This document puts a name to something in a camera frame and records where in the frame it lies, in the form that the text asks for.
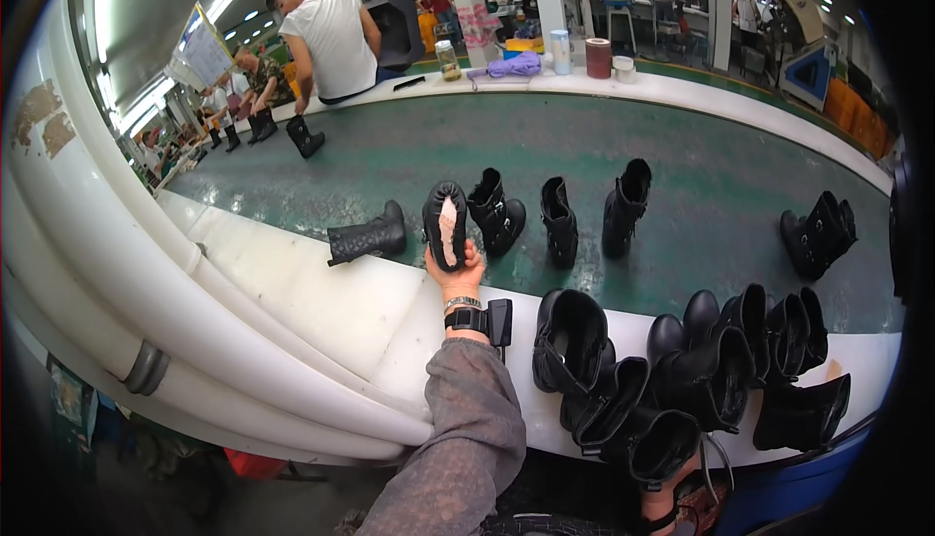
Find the silver bracelet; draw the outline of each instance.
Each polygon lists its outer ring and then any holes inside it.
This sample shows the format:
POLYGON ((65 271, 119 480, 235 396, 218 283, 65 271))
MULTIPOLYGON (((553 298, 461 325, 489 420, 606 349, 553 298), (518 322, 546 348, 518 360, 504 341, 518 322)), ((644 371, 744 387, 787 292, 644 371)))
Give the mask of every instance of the silver bracelet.
POLYGON ((448 311, 455 305, 470 305, 472 307, 477 307, 478 309, 484 308, 484 306, 481 305, 481 302, 476 298, 472 298, 470 296, 456 296, 455 298, 449 300, 447 304, 445 304, 445 311, 448 311))

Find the black leather boot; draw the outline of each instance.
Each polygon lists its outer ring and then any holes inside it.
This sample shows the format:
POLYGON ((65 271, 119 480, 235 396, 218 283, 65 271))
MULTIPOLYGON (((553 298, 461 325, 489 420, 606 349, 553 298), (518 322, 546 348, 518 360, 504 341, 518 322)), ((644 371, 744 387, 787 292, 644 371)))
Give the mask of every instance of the black leather boot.
POLYGON ((280 129, 276 126, 276 122, 273 121, 272 109, 263 108, 263 110, 257 112, 256 120, 260 128, 260 131, 256 135, 256 140, 260 143, 263 143, 263 141, 273 136, 273 134, 280 129))
POLYGON ((743 332, 724 326, 687 347, 675 315, 663 314, 650 326, 646 353, 653 368, 647 394, 659 408, 695 417, 701 430, 738 433, 746 408, 754 359, 743 332))
POLYGON ((586 396, 598 383, 607 316, 597 302, 571 288, 542 297, 532 350, 532 379, 544 392, 586 396))
POLYGON ((250 123, 251 130, 251 137, 247 139, 247 145, 253 146, 253 144, 256 143, 257 137, 260 136, 260 130, 262 130, 262 127, 259 121, 256 119, 256 116, 252 114, 247 116, 247 122, 250 123))
POLYGON ((227 134, 227 149, 225 152, 230 153, 240 146, 240 137, 237 135, 237 130, 234 129, 234 125, 225 127, 224 133, 227 134))
POLYGON ((701 430, 690 415, 638 404, 626 415, 600 458, 625 467, 648 490, 658 490, 688 462, 701 442, 701 430))
POLYGON ((571 433, 585 457, 600 455, 604 443, 624 423, 642 397, 649 380, 649 364, 642 357, 615 362, 614 344, 607 343, 601 355, 598 384, 588 397, 566 394, 559 421, 571 433))
POLYGON ((754 447, 758 451, 789 447, 802 453, 826 447, 847 412, 850 398, 848 373, 808 388, 791 384, 766 387, 754 447))
POLYGON ((721 310, 721 321, 736 327, 750 345, 756 376, 753 388, 763 388, 769 372, 769 345, 766 337, 767 295, 762 285, 752 283, 740 296, 731 296, 721 310))
POLYGON ((565 179, 553 177, 542 186, 542 222, 549 237, 549 258, 555 268, 570 269, 578 254, 578 220, 568 205, 565 179))
POLYGON ((617 178, 614 190, 607 194, 601 247, 608 259, 616 260, 630 251, 637 219, 646 212, 652 180, 653 174, 646 161, 634 158, 626 165, 624 174, 617 178))
POLYGON ((809 316, 799 295, 790 294, 766 313, 769 346, 767 385, 785 384, 799 379, 805 359, 805 346, 811 335, 809 316))
POLYGON ((383 213, 366 224, 329 227, 328 243, 331 244, 328 266, 350 262, 377 250, 386 255, 402 254, 406 250, 403 210, 390 200, 383 205, 383 213))
POLYGON ((525 206, 519 200, 504 201, 500 171, 485 168, 481 182, 467 196, 470 216, 484 235, 487 256, 502 257, 520 237, 525 226, 525 206))
POLYGON ((211 150, 213 151, 221 144, 221 132, 215 127, 211 127, 211 130, 207 133, 211 136, 211 150))
POLYGON ((785 210, 779 220, 789 260, 802 278, 816 281, 858 240, 850 203, 825 191, 808 217, 785 210))
POLYGON ((809 341, 805 344, 805 357, 799 368, 799 375, 801 375, 822 365, 827 359, 827 330, 824 328, 821 302, 815 291, 808 286, 803 286, 799 297, 805 305, 805 313, 809 316, 809 341))
POLYGON ((422 230, 438 268, 454 273, 465 264, 465 192, 454 181, 432 187, 422 206, 422 230))
POLYGON ((296 144, 302 158, 309 158, 321 148, 321 145, 324 145, 324 133, 319 132, 318 134, 312 135, 309 132, 309 128, 305 125, 305 118, 302 116, 293 116, 289 122, 286 123, 286 133, 289 135, 289 138, 292 139, 293 143, 296 144))

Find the glass jar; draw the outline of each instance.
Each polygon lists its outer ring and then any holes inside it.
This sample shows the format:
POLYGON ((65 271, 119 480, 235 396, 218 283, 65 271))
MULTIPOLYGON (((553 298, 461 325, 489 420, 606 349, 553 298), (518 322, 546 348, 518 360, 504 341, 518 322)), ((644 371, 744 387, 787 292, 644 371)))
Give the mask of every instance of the glass jar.
POLYGON ((441 67, 441 79, 454 82, 461 79, 461 66, 458 65, 458 56, 454 54, 454 47, 448 39, 435 43, 435 55, 441 67))

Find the gray sheer sleeve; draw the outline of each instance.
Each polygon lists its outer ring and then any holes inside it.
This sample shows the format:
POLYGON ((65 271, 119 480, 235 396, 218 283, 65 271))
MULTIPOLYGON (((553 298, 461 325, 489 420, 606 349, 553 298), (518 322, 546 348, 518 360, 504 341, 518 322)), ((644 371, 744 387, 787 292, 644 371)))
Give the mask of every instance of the gray sheer sleeve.
POLYGON ((525 423, 497 350, 452 338, 426 371, 435 431, 386 484, 358 535, 479 533, 523 464, 525 423))

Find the jeans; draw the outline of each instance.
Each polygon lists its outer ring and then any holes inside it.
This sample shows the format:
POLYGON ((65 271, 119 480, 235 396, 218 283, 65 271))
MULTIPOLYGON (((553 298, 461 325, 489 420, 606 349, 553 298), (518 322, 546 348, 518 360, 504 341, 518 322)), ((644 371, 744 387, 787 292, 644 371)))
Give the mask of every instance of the jeans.
POLYGON ((436 13, 435 18, 438 19, 438 23, 448 23, 451 26, 451 42, 457 45, 461 42, 461 24, 458 23, 458 16, 454 14, 454 9, 448 9, 447 11, 442 11, 441 13, 436 13))

